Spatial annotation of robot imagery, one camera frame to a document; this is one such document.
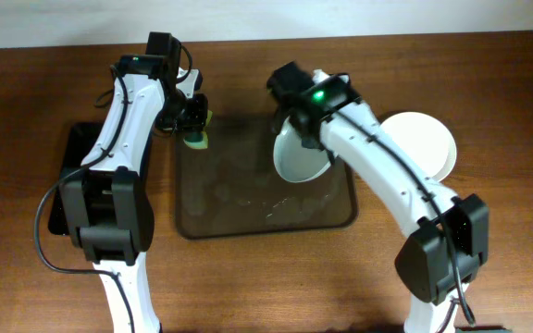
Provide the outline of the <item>green yellow sponge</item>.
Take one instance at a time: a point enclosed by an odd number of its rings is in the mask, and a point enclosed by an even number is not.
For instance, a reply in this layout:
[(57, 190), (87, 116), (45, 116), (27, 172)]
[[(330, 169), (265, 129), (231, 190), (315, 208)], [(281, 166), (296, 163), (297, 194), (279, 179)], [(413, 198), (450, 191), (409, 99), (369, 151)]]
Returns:
[(191, 149), (208, 148), (208, 135), (205, 127), (210, 123), (213, 113), (210, 110), (187, 113), (182, 120), (180, 130), (184, 143)]

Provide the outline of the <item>light grey plate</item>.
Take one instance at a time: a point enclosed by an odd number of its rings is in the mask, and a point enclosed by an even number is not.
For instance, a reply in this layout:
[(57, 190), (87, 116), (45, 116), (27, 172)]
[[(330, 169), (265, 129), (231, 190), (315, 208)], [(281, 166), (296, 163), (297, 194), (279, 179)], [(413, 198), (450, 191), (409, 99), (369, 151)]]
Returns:
[(338, 154), (302, 146), (302, 138), (287, 117), (276, 136), (273, 162), (279, 176), (289, 183), (302, 183), (322, 176), (337, 160)]

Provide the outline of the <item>pink plate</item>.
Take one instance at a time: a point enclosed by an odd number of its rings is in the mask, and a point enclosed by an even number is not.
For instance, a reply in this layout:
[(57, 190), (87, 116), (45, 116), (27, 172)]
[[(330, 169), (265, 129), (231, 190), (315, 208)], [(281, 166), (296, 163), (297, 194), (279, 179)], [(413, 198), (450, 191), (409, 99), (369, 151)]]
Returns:
[(452, 173), (457, 160), (455, 138), (436, 118), (401, 112), (385, 119), (381, 127), (436, 181), (443, 181)]

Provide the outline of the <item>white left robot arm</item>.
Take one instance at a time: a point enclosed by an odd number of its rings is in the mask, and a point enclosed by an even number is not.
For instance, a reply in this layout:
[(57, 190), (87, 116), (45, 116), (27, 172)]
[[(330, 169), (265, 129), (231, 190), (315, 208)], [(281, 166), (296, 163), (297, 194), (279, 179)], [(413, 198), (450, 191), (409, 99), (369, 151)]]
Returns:
[(145, 191), (152, 133), (207, 146), (202, 74), (160, 55), (125, 55), (112, 66), (108, 114), (90, 151), (58, 183), (68, 234), (104, 286), (116, 332), (159, 332), (146, 259), (155, 216)]

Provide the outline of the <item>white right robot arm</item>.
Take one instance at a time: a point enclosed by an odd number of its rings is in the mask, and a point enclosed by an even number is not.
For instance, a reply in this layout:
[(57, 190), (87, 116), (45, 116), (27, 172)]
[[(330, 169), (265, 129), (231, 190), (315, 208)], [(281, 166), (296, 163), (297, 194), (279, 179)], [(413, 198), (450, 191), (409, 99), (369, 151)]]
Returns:
[(276, 101), (273, 160), (302, 183), (341, 159), (385, 204), (406, 241), (394, 265), (409, 290), (405, 332), (454, 332), (477, 323), (465, 291), (488, 260), (489, 217), (475, 194), (460, 198), (428, 176), (380, 126), (348, 75), (309, 74), (289, 63), (266, 83)]

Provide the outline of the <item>brown serving tray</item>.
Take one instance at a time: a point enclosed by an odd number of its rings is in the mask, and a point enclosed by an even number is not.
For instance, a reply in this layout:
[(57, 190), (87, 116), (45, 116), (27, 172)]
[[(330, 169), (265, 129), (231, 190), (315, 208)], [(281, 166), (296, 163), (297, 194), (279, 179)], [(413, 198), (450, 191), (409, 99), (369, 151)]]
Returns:
[(175, 226), (188, 240), (344, 228), (358, 216), (353, 173), (341, 160), (289, 183), (273, 163), (268, 116), (215, 117), (203, 150), (176, 140)]

